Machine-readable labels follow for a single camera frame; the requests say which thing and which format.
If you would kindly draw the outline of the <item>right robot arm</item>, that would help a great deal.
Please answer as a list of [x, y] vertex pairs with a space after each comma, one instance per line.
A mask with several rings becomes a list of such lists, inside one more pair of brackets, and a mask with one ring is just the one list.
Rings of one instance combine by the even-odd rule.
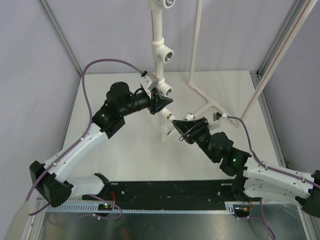
[[197, 144], [204, 154], [226, 175], [233, 177], [232, 197], [238, 201], [248, 198], [264, 198], [273, 201], [298, 204], [301, 209], [316, 218], [320, 216], [320, 172], [295, 171], [267, 161], [262, 161], [250, 149], [249, 152], [233, 146], [224, 132], [210, 133], [208, 120], [173, 120], [181, 140]]

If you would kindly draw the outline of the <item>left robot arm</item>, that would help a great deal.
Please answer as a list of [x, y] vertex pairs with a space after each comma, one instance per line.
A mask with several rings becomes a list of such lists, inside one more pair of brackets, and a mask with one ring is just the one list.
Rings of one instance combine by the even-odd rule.
[[58, 207], [69, 198], [84, 195], [107, 199], [111, 194], [110, 182], [101, 173], [72, 178], [71, 172], [85, 156], [125, 125], [125, 116], [143, 109], [148, 109], [152, 115], [159, 113], [173, 102], [169, 98], [171, 92], [171, 88], [162, 87], [150, 91], [139, 88], [136, 92], [131, 92], [125, 82], [112, 84], [103, 106], [95, 114], [91, 114], [88, 128], [78, 140], [45, 163], [35, 161], [30, 165], [35, 189], [51, 207]]

